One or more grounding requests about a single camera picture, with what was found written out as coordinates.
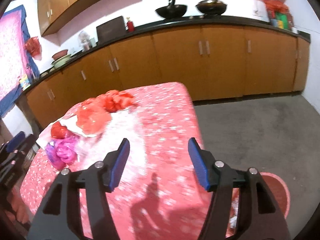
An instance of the blue curtain trim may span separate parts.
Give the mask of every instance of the blue curtain trim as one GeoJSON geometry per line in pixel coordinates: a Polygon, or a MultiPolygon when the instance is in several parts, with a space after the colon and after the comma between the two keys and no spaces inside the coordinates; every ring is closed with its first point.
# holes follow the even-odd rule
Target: blue curtain trim
{"type": "MultiPolygon", "coordinates": [[[[26,23],[27,14],[24,6],[20,5],[10,11],[7,11],[3,14],[3,16],[18,10],[21,11],[21,31],[22,31],[23,41],[25,43],[28,39],[30,39],[30,34],[28,31],[27,23],[26,23]]],[[[27,54],[27,60],[28,60],[28,67],[31,68],[34,75],[37,78],[39,78],[40,72],[38,70],[36,63],[33,61],[33,58],[28,51],[26,51],[26,54],[27,54]]],[[[30,75],[28,75],[28,78],[30,81],[32,81],[32,77],[30,75]]],[[[7,113],[7,111],[11,109],[11,107],[14,105],[15,100],[18,99],[21,93],[22,93],[22,88],[20,85],[18,85],[12,91],[10,91],[4,98],[2,98],[2,100],[0,100],[0,117],[3,117],[7,113]]]]}

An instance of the silver bolt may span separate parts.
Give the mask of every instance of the silver bolt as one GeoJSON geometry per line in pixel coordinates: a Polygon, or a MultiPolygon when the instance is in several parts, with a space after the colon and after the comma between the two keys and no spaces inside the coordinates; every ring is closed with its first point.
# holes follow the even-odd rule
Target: silver bolt
{"type": "Polygon", "coordinates": [[[216,161],[214,165],[216,165],[218,168],[222,168],[224,166],[224,163],[222,161],[216,161]]]}
{"type": "Polygon", "coordinates": [[[102,168],[103,167],[103,162],[102,161],[98,161],[98,162],[96,162],[95,164],[94,164],[94,166],[96,167],[96,168],[102,168]]]}
{"type": "Polygon", "coordinates": [[[258,173],[258,170],[256,168],[250,168],[249,169],[249,172],[253,175],[257,174],[258,173]]]}
{"type": "Polygon", "coordinates": [[[67,175],[68,173],[69,173],[69,169],[67,169],[67,168],[64,168],[62,171],[61,171],[61,174],[62,175],[67,175]]]}

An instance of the red bottle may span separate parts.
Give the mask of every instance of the red bottle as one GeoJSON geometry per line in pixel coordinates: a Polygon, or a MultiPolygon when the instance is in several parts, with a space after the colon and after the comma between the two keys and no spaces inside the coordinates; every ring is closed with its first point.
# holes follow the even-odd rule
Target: red bottle
{"type": "Polygon", "coordinates": [[[133,22],[130,21],[130,18],[129,18],[129,17],[127,17],[127,27],[128,27],[128,31],[129,31],[129,32],[133,32],[133,31],[134,31],[133,22]]]}

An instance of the floral tablecloth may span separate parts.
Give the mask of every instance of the floral tablecloth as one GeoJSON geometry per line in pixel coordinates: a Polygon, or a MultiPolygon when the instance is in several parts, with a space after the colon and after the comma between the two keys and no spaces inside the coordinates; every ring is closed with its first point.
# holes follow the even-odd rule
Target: floral tablecloth
{"type": "MultiPolygon", "coordinates": [[[[198,184],[188,140],[202,140],[196,114],[186,88],[165,83],[127,90],[138,106],[110,123],[85,159],[69,168],[87,168],[117,149],[123,137],[130,141],[130,155],[119,187],[107,199],[121,239],[197,239],[211,194],[198,184]]],[[[71,108],[66,117],[74,113],[71,108]]],[[[56,174],[46,153],[38,151],[22,183],[21,196],[35,213],[56,174]]],[[[85,190],[80,191],[84,235],[92,237],[85,190]]]]}

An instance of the hand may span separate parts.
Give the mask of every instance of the hand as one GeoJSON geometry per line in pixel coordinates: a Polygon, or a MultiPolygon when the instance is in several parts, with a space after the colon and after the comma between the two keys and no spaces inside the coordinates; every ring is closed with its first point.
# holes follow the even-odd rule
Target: hand
{"type": "MultiPolygon", "coordinates": [[[[19,193],[15,188],[11,191],[11,196],[7,198],[8,202],[11,204],[12,209],[17,213],[17,220],[18,222],[25,224],[29,221],[29,216],[27,213],[26,205],[24,204],[23,200],[21,199],[19,193]]],[[[9,211],[5,211],[6,215],[10,219],[11,222],[16,220],[14,214],[9,211]]]]}

